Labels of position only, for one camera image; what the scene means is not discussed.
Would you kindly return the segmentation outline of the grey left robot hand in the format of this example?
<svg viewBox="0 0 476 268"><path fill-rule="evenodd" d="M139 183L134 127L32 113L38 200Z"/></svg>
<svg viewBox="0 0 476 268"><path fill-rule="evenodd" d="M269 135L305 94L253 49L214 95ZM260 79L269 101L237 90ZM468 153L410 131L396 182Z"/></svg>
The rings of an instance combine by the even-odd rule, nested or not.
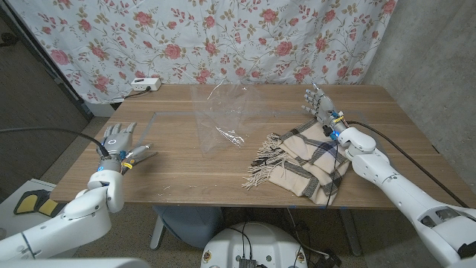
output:
<svg viewBox="0 0 476 268"><path fill-rule="evenodd" d="M136 125L133 122L125 129L121 128L122 124L106 128L101 144L109 155L104 156L100 148L97 148L100 156L98 171L113 170L125 174L145 158L144 154L151 149L152 144L132 148L132 134Z"/></svg>

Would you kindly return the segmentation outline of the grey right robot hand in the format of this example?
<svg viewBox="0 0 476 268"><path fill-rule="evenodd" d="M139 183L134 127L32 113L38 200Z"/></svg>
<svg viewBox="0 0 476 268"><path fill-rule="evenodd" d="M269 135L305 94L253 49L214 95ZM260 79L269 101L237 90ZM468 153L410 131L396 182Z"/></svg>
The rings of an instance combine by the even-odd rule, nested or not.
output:
<svg viewBox="0 0 476 268"><path fill-rule="evenodd" d="M323 127L325 136L336 140L348 128L347 124L344 123L344 114L335 110L334 103L322 88L315 83L312 85L313 90L307 89L304 95L304 99L309 106L302 106L301 108L317 119Z"/></svg>

